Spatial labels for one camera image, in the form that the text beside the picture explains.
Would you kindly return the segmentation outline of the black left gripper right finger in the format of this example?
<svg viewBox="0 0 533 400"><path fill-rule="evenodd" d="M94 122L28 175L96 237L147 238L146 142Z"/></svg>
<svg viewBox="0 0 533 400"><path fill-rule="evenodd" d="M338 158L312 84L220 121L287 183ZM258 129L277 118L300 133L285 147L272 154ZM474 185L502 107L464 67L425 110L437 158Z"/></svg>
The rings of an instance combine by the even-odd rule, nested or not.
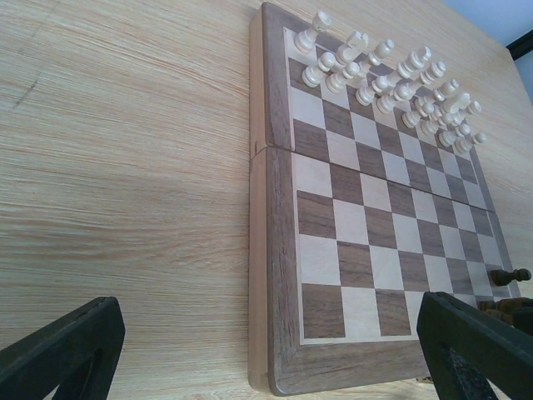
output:
<svg viewBox="0 0 533 400"><path fill-rule="evenodd" d="M444 292L425 292L417 333L440 399L532 398L532 305L502 322Z"/></svg>

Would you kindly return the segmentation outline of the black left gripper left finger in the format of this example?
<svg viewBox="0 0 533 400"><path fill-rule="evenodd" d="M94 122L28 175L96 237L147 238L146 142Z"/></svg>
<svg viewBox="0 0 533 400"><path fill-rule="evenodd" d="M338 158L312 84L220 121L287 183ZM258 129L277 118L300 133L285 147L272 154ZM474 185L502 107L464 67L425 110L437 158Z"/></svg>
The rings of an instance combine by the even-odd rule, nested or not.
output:
<svg viewBox="0 0 533 400"><path fill-rule="evenodd" d="M106 399L125 337L115 297L97 297L1 351L1 398Z"/></svg>

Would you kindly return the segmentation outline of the dark chess piece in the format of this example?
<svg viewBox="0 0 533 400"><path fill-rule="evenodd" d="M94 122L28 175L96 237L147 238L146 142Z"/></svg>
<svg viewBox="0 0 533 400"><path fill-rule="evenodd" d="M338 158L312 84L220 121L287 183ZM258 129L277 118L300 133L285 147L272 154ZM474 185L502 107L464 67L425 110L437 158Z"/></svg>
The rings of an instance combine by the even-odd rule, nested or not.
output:
<svg viewBox="0 0 533 400"><path fill-rule="evenodd" d="M512 272L497 269L490 271L490 277L497 287L504 287L513 281L522 282L531 280L531 272L526 268L514 269Z"/></svg>
<svg viewBox="0 0 533 400"><path fill-rule="evenodd" d="M502 322L513 324L512 314L520 308L532 305L532 299L528 297L514 297L500 301L479 301L477 307L480 311L488 313Z"/></svg>

